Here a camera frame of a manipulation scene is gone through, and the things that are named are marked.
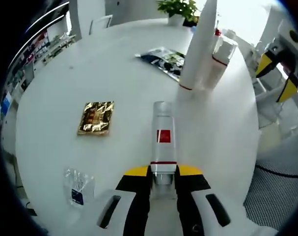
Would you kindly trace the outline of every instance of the clear plastic bag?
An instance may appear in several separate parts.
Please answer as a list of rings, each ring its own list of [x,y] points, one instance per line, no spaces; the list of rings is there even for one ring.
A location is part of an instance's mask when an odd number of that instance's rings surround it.
[[[94,177],[75,169],[66,169],[64,190],[68,202],[77,207],[82,207],[94,199]]]

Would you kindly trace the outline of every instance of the potted plant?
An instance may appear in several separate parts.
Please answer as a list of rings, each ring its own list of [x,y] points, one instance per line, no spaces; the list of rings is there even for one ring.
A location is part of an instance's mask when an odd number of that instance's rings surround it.
[[[168,14],[168,25],[182,26],[185,19],[197,22],[195,4],[193,0],[161,0],[158,1],[158,11]]]

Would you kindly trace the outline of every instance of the red label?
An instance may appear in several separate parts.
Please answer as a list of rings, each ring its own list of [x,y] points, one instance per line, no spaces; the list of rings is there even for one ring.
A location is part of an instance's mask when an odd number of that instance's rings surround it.
[[[157,135],[158,143],[170,143],[170,130],[158,130]]]

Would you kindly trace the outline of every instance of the white round table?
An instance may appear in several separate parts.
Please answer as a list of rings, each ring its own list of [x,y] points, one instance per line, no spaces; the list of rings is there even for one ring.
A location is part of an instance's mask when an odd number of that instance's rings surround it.
[[[105,29],[58,55],[23,94],[16,155],[25,191],[47,229],[67,224],[65,168],[94,175],[94,195],[115,188],[128,169],[151,160],[155,101],[173,101],[178,84],[134,54],[165,46],[186,53],[192,33],[166,19]],[[78,136],[86,102],[114,101],[109,135]],[[243,204],[258,147],[255,94],[237,49],[215,90],[176,118],[179,163],[203,170],[210,186]]]

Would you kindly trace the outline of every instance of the green leaves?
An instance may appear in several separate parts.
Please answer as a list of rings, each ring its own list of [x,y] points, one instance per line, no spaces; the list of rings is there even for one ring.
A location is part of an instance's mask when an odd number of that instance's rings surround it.
[[[194,14],[198,8],[193,0],[161,0],[157,1],[157,3],[158,11],[167,13],[169,17],[179,14],[189,21],[196,21],[197,19]]]

